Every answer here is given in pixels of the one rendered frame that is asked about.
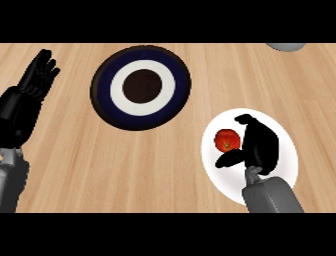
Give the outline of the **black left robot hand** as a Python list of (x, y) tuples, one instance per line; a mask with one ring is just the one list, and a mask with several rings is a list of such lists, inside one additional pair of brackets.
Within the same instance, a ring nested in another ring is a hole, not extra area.
[(51, 51), (42, 49), (17, 85), (8, 87), (0, 97), (0, 148), (19, 148), (28, 141), (59, 72)]

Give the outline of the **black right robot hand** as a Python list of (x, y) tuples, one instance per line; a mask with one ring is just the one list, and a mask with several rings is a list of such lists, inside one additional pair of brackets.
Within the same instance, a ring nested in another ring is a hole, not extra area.
[(259, 175), (267, 176), (279, 162), (279, 137), (276, 132), (249, 114), (242, 114), (234, 121), (245, 125), (240, 149), (230, 149), (217, 159), (215, 167), (231, 167), (240, 162), (245, 167), (261, 167)]

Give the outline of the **red tomato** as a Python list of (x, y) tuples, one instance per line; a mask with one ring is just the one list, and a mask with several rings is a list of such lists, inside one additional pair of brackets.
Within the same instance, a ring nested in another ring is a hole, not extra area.
[(231, 129), (221, 129), (214, 137), (215, 148), (222, 152), (240, 148), (240, 136)]

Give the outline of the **dark blue and white plate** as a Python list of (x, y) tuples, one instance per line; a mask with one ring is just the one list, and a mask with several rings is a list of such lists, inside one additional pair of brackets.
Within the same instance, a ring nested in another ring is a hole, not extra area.
[(175, 117), (190, 88), (190, 73), (180, 57), (162, 47), (132, 46), (118, 51), (95, 71), (91, 104), (112, 126), (141, 131)]

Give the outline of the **grey rounded object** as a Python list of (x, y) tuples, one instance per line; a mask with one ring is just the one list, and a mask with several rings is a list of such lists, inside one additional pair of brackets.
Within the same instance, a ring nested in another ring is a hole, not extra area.
[(304, 43), (268, 43), (268, 46), (283, 52), (295, 52), (304, 48)]

